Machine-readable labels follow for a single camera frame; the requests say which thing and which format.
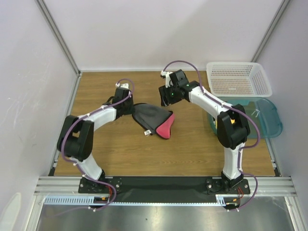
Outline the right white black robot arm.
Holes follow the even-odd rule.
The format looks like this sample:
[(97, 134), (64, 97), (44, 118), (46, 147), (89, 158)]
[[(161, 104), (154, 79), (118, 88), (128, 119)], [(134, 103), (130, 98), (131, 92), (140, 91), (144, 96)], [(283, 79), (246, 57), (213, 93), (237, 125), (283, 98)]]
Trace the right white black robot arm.
[(217, 138), (224, 147), (224, 167), (221, 172), (221, 189), (233, 193), (244, 179), (242, 153), (250, 134), (244, 108), (226, 103), (209, 93), (197, 81), (190, 82), (180, 69), (161, 71), (165, 84), (159, 87), (161, 105), (168, 106), (186, 100), (209, 113), (216, 122)]

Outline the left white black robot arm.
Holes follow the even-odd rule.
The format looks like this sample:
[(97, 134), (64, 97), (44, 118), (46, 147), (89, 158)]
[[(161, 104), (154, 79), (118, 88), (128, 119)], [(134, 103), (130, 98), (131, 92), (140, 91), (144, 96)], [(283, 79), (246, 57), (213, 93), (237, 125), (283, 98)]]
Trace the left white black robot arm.
[(109, 193), (114, 190), (106, 182), (105, 172), (95, 161), (92, 150), (94, 132), (107, 123), (133, 111), (132, 91), (127, 84), (116, 88), (115, 95), (91, 113), (65, 118), (57, 142), (63, 160), (77, 166), (82, 174), (80, 193)]

